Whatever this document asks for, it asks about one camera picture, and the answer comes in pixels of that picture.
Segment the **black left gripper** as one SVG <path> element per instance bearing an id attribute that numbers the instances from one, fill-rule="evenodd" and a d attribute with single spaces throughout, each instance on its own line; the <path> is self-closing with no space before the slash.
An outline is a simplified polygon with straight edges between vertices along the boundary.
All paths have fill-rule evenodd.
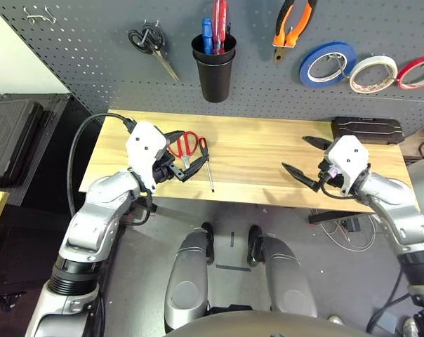
<path id="1" fill-rule="evenodd" d="M 184 131 L 171 131 L 165 133 L 164 136 L 166 138 L 166 144 L 171 145 L 183 134 Z M 155 183 L 163 183 L 173 178 L 177 178 L 181 182 L 186 182 L 202 168 L 202 166 L 206 163 L 206 157 L 196 159 L 185 171 L 180 170 L 175 165 L 174 161 L 175 157 L 173 155 L 164 155 L 161 159 L 155 161 L 152 167 Z"/>

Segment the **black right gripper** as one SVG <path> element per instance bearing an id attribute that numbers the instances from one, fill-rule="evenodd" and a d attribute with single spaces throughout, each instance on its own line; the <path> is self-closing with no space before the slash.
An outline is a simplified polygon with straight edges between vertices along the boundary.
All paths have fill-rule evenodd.
<path id="1" fill-rule="evenodd" d="M 302 139 L 313 147 L 323 151 L 326 151 L 332 144 L 330 140 L 314 136 L 303 136 Z M 284 162 L 281 164 L 293 178 L 306 185 L 314 192 L 319 190 L 320 185 L 328 184 L 333 187 L 343 186 L 343 175 L 341 170 L 333 165 L 327 158 L 324 158 L 318 165 L 318 168 L 320 169 L 320 172 L 318 173 L 318 181 L 308 178 L 300 169 L 292 165 Z"/>

